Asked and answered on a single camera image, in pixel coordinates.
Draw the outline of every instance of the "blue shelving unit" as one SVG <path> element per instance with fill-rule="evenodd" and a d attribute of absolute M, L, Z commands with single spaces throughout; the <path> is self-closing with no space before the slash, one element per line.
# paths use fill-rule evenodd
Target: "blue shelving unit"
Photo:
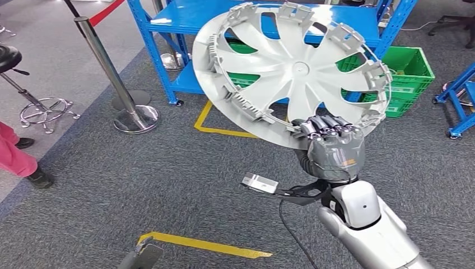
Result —
<path fill-rule="evenodd" d="M 365 38 L 366 44 L 373 49 L 376 56 L 382 58 L 417 2 L 417 0 L 401 0 L 393 18 L 383 33 L 380 34 L 378 23 L 381 19 L 381 14 L 384 14 L 381 10 L 384 11 L 385 7 L 389 5 L 391 1 L 392 0 L 380 0 L 375 7 L 329 6 L 324 4 L 306 4 L 306 6 L 312 8 L 318 16 L 350 25 L 350 27 Z M 140 0 L 127 0 L 127 2 L 142 34 L 145 46 L 152 58 L 153 65 L 165 88 L 165 94 L 168 97 L 169 103 L 177 103 L 178 100 L 175 96 L 175 92 L 203 94 L 203 90 L 200 88 L 195 77 L 191 60 L 188 59 L 188 50 L 184 41 L 184 35 L 196 35 L 201 27 L 210 19 L 246 1 L 173 0 L 169 1 L 168 6 L 153 18 L 143 9 Z M 272 2 L 252 2 L 272 4 Z M 263 21 L 263 30 L 266 35 L 277 35 L 272 29 L 273 27 Z M 153 39 L 153 33 L 172 33 L 176 36 L 175 43 L 170 40 L 167 35 L 162 35 L 167 42 L 183 56 L 186 64 L 185 68 L 174 81 L 170 81 L 167 71 L 163 67 L 158 47 Z M 322 35 L 307 34 L 305 40 L 308 43 L 319 44 L 322 38 Z M 359 93 L 352 92 L 348 95 L 347 100 L 358 101 L 359 97 Z"/>
<path fill-rule="evenodd" d="M 472 104 L 475 104 L 475 82 L 470 79 L 475 76 L 475 63 L 472 63 L 454 82 L 452 82 L 446 90 L 434 97 L 433 103 L 445 103 L 448 98 L 452 101 L 455 111 L 459 115 L 460 121 L 454 127 L 449 128 L 449 137 L 457 139 L 462 137 L 462 133 L 468 128 L 475 126 L 475 113 L 466 115 L 457 93 L 465 89 L 468 98 Z"/>

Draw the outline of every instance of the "robotic arm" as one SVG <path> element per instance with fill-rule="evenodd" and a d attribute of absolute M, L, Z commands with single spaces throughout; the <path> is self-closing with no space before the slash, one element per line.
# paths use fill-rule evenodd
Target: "robotic arm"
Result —
<path fill-rule="evenodd" d="M 329 115 L 292 123 L 309 141 L 308 150 L 295 150 L 300 165 L 318 180 L 280 190 L 277 182 L 248 173 L 242 184 L 298 205 L 321 200 L 319 220 L 364 269 L 433 269 L 419 255 L 402 220 L 370 183 L 358 179 L 365 160 L 362 131 Z M 321 192 L 310 196 L 313 189 Z"/>

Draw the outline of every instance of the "stanchion base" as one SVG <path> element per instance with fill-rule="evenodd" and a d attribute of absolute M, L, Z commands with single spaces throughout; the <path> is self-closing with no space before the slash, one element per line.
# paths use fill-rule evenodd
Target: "stanchion base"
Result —
<path fill-rule="evenodd" d="M 129 135 L 138 135 L 157 127 L 159 123 L 159 113 L 155 108 L 148 105 L 136 105 L 135 109 L 141 120 L 139 122 L 134 120 L 127 110 L 123 109 L 117 114 L 114 120 L 114 126 L 117 130 Z"/>
<path fill-rule="evenodd" d="M 146 91 L 129 91 L 129 94 L 136 105 L 148 105 L 150 100 L 152 100 L 150 98 L 150 94 L 148 94 Z M 125 108 L 118 96 L 112 99 L 112 107 L 117 110 L 122 110 Z"/>
<path fill-rule="evenodd" d="M 183 57 L 180 53 L 176 54 L 178 64 L 175 63 L 175 59 L 170 53 L 164 53 L 160 55 L 160 58 L 162 59 L 162 63 L 164 63 L 165 70 L 167 71 L 180 71 L 185 66 L 185 64 L 183 63 Z"/>

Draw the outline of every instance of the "hubcap center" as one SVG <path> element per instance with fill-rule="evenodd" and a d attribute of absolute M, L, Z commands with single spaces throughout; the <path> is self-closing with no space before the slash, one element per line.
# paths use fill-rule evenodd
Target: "hubcap center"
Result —
<path fill-rule="evenodd" d="M 304 62 L 296 62 L 292 66 L 292 73 L 296 77 L 305 77 L 310 72 L 310 67 Z"/>

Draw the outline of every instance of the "wheel caster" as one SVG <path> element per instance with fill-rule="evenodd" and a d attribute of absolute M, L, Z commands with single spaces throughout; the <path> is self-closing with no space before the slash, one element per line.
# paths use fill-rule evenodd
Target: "wheel caster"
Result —
<path fill-rule="evenodd" d="M 461 136 L 453 136 L 452 134 L 450 134 L 450 132 L 446 132 L 446 135 L 447 135 L 451 140 L 462 139 Z"/>

